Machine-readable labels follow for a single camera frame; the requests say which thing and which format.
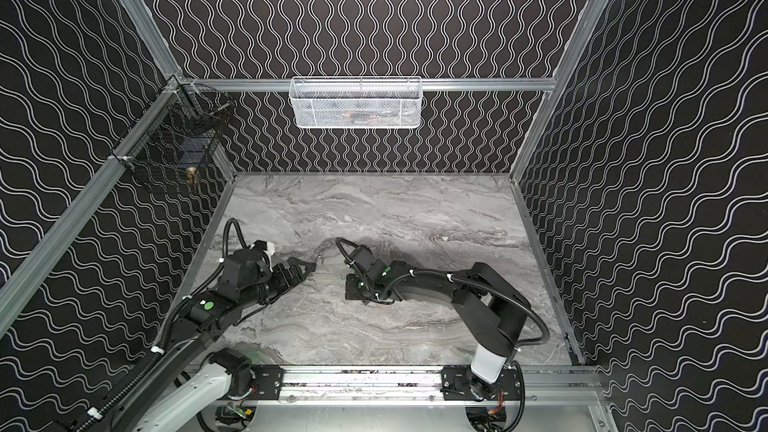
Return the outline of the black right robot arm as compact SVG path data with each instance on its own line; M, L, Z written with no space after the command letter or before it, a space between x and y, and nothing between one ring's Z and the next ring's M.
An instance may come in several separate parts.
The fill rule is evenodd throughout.
M499 399L507 389L502 371L515 363L522 347L542 345L551 332L521 292L491 266L476 262L469 269L443 271L404 261L389 264L362 244L338 237L335 245L345 265L345 298L394 306L404 301L448 305L458 314L477 343L465 377L449 394L475 400Z

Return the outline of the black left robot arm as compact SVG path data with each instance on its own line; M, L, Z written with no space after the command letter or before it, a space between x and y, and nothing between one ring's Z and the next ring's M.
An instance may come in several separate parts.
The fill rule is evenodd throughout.
M272 261L270 244L247 244L238 220L227 220L222 256L214 272L169 313L156 342L113 389L75 419L51 420L46 431L131 431L160 395L200 353L245 317L266 308L303 283L314 262Z

